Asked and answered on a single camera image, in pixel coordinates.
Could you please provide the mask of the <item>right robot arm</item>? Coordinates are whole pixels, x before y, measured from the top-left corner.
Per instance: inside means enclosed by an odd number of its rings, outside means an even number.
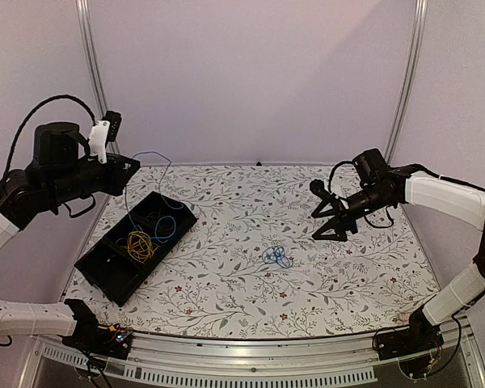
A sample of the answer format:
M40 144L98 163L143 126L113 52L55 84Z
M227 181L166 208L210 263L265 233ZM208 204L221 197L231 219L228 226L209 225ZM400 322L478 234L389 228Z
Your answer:
M310 183L320 200L311 216L325 221L313 239L344 242L358 231L358 220L398 205L437 213L434 226L416 230L432 260L442 255L434 268L439 279L448 282L409 317L402 346L419 352L447 318L485 296L485 188L417 163L393 167L378 149L362 152L348 165L358 176L355 194L335 193L330 180Z

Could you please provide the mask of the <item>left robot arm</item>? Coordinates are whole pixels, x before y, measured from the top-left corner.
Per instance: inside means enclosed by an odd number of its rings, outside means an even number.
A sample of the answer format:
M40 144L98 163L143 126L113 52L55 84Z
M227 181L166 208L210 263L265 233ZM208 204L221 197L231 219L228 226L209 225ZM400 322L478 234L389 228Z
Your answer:
M140 163L107 151L120 123L120 113L108 111L102 119L91 120L87 136L71 122L36 128L32 161L25 169L6 167L0 179L0 250L41 213L57 214L59 207L93 200L97 193L123 193ZM0 337L15 335L58 335L65 346L86 355L129 349L129 330L100 325L79 299L53 304L0 300Z

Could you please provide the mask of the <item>black compartment tray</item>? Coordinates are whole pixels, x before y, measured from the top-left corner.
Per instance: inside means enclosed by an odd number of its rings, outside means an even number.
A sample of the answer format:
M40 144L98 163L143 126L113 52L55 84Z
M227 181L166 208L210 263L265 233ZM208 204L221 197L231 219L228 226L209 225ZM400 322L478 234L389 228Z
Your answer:
M122 307L196 223L184 203L151 192L74 266Z

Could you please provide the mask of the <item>floral table mat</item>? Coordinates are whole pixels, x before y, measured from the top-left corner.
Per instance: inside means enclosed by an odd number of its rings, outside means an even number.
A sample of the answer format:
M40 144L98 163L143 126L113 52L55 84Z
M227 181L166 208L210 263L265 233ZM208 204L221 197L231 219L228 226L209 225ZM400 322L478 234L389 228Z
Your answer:
M151 191L184 202L197 223L119 307L75 272L68 297L103 323L218 338L293 338L400 326L437 290L401 209L359 221L347 242L316 241L313 179L345 195L351 167L144 167L110 199L97 242Z

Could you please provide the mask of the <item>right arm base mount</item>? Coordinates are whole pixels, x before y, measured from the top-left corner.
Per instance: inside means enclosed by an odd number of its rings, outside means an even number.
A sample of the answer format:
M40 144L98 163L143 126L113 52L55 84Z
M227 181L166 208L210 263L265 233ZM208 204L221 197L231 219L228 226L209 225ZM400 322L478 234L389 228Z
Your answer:
M437 349L444 344L439 327L410 325L402 330L380 330L372 339L373 350L379 359L390 360Z

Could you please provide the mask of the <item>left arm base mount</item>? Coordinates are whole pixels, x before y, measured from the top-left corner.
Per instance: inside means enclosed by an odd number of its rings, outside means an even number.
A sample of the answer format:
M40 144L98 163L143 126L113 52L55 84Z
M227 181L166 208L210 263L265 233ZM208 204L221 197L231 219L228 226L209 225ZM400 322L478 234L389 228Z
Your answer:
M133 330L118 323L109 327L76 326L72 335L63 336L63 345L86 354L126 360L132 347Z

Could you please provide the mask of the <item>left aluminium corner post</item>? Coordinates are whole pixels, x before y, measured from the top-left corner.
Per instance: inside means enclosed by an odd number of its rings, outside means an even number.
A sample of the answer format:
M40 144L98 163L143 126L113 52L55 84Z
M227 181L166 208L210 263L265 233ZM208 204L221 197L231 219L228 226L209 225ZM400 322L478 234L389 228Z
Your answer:
M99 61L95 48L90 7L87 0L76 0L75 4L77 8L78 24L82 37L86 65L91 80L91 88L100 115L104 115L108 109L108 103L103 88Z

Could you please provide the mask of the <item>aluminium corner post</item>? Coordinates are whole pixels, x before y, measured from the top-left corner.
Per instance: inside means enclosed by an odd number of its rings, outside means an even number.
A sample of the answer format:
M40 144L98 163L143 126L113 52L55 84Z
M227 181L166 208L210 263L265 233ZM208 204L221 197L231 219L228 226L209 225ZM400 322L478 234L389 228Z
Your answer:
M95 48L90 7L87 0L76 0L75 4L77 8L78 24L82 37L86 65L91 80L91 88L100 115L104 115L108 109L108 103L103 88L99 61Z
M390 130L390 135L386 143L385 158L387 162L392 162L394 154L402 132L403 122L407 113L411 90L415 81L415 74L420 58L420 51L424 40L424 29L428 12L428 1L417 0L409 40L407 63L404 70L403 82L401 85L399 100L395 109L394 119Z

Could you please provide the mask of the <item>right aluminium corner post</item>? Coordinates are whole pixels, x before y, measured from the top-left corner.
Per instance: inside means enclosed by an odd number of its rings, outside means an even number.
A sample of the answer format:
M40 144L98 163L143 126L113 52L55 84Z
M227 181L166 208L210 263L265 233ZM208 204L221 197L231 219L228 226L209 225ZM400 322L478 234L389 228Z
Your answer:
M407 113L411 90L415 81L415 74L420 58L420 51L424 40L424 29L428 12L428 1L417 0L409 40L407 63L404 70L403 82L401 85L399 100L395 109L394 119L390 130L390 135L386 143L385 158L387 162L392 162L394 154L402 132L403 122Z

